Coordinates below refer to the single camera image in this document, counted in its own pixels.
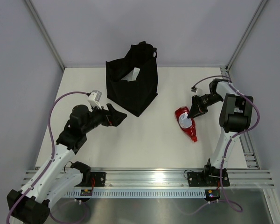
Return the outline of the red dish soap bottle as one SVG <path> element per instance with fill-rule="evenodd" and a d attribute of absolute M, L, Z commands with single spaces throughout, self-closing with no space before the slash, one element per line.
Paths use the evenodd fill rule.
<path fill-rule="evenodd" d="M 188 136 L 193 142 L 197 142 L 196 136 L 196 123 L 193 118 L 188 118 L 189 109 L 186 106 L 180 107 L 175 111 L 175 118 L 181 130 Z"/>

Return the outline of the white frosted bottle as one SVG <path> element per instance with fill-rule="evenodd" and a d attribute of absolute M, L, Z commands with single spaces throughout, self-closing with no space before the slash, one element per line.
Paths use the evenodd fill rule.
<path fill-rule="evenodd" d="M 121 80 L 128 81 L 128 82 L 135 81 L 139 73 L 140 73 L 140 68 L 134 67 L 134 69 L 130 71 L 126 76 L 124 76 Z"/>

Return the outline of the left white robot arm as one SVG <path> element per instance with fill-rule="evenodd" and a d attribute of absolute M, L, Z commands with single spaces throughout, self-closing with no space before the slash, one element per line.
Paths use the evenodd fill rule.
<path fill-rule="evenodd" d="M 115 110 L 111 104 L 107 104 L 107 109 L 91 111 L 85 105 L 75 106 L 63 131 L 53 142 L 51 156 L 20 190 L 8 193 L 6 223 L 14 217 L 25 224 L 43 224 L 67 191 L 77 185 L 88 185 L 91 168 L 81 162 L 75 162 L 61 178 L 57 176 L 86 142 L 88 132 L 99 125 L 117 127 L 126 117 L 127 114 Z"/>

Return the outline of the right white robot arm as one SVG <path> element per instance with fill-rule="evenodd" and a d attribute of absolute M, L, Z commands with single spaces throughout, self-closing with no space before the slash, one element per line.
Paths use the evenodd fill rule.
<path fill-rule="evenodd" d="M 217 146 L 201 172 L 189 171 L 187 180 L 191 187 L 229 186 L 227 164 L 234 144 L 248 130 L 252 119 L 253 97 L 241 96 L 226 76 L 212 76 L 210 92 L 194 95 L 188 118 L 208 112 L 208 107 L 222 102 L 219 115 L 221 127 Z"/>

